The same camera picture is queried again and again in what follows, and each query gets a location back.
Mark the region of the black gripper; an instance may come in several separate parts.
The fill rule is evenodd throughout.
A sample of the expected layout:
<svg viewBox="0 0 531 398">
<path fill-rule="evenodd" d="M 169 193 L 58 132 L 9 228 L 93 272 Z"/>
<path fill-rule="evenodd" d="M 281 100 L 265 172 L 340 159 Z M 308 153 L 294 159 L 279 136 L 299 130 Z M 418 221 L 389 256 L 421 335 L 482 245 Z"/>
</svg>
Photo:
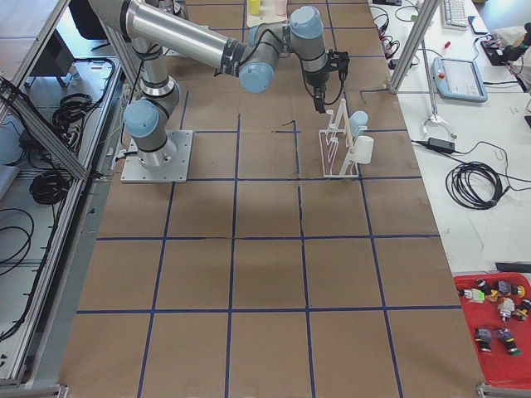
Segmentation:
<svg viewBox="0 0 531 398">
<path fill-rule="evenodd" d="M 319 113 L 325 112 L 323 100 L 326 95 L 326 83 L 329 80 L 330 72 L 328 70 L 303 71 L 303 77 L 306 84 L 313 88 L 314 108 Z"/>
</svg>

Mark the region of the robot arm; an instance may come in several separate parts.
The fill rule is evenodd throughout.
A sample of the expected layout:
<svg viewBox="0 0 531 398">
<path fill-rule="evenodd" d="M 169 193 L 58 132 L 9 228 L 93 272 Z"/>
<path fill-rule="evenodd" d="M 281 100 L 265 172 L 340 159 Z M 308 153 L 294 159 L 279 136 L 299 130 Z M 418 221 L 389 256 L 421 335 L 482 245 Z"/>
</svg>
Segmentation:
<svg viewBox="0 0 531 398">
<path fill-rule="evenodd" d="M 294 54 L 316 111 L 325 111 L 331 67 L 324 24 L 313 6 L 295 9 L 283 22 L 259 25 L 248 44 L 165 12 L 155 2 L 92 1 L 90 6 L 104 25 L 130 40 L 144 63 L 143 97 L 127 107 L 124 122 L 137 146 L 139 163 L 147 169 L 169 165 L 178 152 L 165 125 L 179 101 L 180 89 L 161 58 L 164 47 L 220 74 L 235 76 L 252 94 L 270 87 L 281 54 Z"/>
</svg>

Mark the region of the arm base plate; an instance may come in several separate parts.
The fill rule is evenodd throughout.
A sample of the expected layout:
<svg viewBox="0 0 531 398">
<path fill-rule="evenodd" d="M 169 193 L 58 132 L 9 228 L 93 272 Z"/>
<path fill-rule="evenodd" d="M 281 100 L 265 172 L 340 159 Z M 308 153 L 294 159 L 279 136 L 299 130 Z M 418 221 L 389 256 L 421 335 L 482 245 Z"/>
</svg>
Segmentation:
<svg viewBox="0 0 531 398">
<path fill-rule="evenodd" d="M 165 183 L 186 182 L 188 179 L 193 131 L 167 130 L 168 140 L 157 152 L 138 151 L 131 140 L 129 151 L 133 154 L 125 159 L 121 182 Z"/>
</svg>

